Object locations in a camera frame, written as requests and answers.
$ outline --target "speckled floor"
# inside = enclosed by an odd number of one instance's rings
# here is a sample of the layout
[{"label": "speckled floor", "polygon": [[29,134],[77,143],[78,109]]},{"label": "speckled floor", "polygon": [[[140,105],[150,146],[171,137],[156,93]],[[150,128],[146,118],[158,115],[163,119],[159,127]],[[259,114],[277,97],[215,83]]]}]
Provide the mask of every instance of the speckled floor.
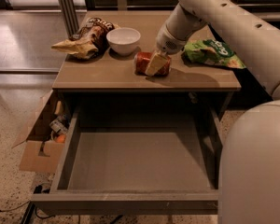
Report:
[{"label": "speckled floor", "polygon": [[[0,67],[56,67],[64,56],[49,50],[65,38],[60,13],[0,11]],[[0,75],[0,209],[9,210],[29,202],[37,185],[48,186],[53,176],[19,171],[24,146],[11,148],[13,141],[41,96],[47,93],[54,75]],[[221,124],[225,138],[243,110],[229,110]],[[21,223],[27,204],[1,212],[0,223]],[[111,223],[115,216],[58,216],[30,223]],[[124,216],[117,223],[216,224],[217,216]]]}]

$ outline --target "cable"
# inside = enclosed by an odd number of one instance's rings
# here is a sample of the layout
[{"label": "cable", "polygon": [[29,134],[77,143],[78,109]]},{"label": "cable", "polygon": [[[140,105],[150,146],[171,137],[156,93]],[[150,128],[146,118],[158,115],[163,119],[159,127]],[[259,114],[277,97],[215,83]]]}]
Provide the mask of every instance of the cable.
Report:
[{"label": "cable", "polygon": [[117,223],[118,220],[120,220],[122,217],[123,217],[123,215],[117,216],[114,220],[112,220],[112,221],[110,222],[110,224],[115,224],[115,223]]},{"label": "cable", "polygon": [[37,213],[37,210],[38,210],[38,208],[35,209],[35,215],[36,215],[37,218],[40,218],[40,219],[42,219],[42,220],[48,219],[48,218],[51,218],[51,217],[55,217],[54,215],[42,217],[42,216],[40,216],[40,215]]},{"label": "cable", "polygon": [[29,203],[29,202],[23,203],[23,204],[21,204],[21,205],[15,207],[15,208],[11,208],[11,209],[8,209],[8,210],[1,210],[1,209],[0,209],[0,213],[7,213],[7,212],[11,212],[11,211],[17,210],[17,209],[19,209],[19,208],[25,206],[25,205],[28,204],[28,203]]}]

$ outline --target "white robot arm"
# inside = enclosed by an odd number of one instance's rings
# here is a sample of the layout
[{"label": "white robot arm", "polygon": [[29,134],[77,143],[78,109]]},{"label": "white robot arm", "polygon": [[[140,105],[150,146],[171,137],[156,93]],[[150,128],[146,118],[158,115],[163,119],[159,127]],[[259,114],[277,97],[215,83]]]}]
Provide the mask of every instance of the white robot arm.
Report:
[{"label": "white robot arm", "polygon": [[229,44],[274,100],[280,99],[280,30],[230,0],[178,0],[157,36],[157,49],[178,53],[207,23]]},{"label": "white robot arm", "polygon": [[245,112],[229,131],[218,223],[280,223],[280,30],[230,0],[179,0],[157,36],[157,52],[179,52],[207,23],[275,100]]}]

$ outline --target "wrapper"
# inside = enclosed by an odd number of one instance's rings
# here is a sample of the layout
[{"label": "wrapper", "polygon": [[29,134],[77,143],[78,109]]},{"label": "wrapper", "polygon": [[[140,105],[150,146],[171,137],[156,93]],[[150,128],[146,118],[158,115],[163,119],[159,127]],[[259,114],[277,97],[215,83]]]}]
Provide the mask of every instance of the wrapper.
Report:
[{"label": "wrapper", "polygon": [[89,18],[85,26],[69,39],[54,44],[52,49],[71,54],[79,59],[88,60],[104,53],[109,47],[106,40],[108,32],[115,27],[100,18]]},{"label": "wrapper", "polygon": [[183,56],[192,63],[204,63],[237,69],[245,68],[244,63],[226,43],[212,39],[188,42]]},{"label": "wrapper", "polygon": [[[137,75],[146,75],[147,65],[150,62],[152,52],[138,52],[133,59],[134,72]],[[167,63],[154,75],[166,77],[170,73],[171,58],[168,56]]]}]

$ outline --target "chip bag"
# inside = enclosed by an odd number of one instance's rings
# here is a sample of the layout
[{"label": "chip bag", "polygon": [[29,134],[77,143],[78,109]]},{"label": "chip bag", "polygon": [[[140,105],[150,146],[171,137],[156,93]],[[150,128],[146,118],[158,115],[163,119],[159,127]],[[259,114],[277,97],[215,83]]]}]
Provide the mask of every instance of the chip bag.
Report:
[{"label": "chip bag", "polygon": [[226,43],[212,39],[188,42],[183,55],[192,63],[245,68],[244,63]]},{"label": "chip bag", "polygon": [[104,53],[108,48],[106,34],[115,27],[112,23],[100,18],[88,18],[85,26],[69,39],[54,44],[52,49],[88,60]]}]

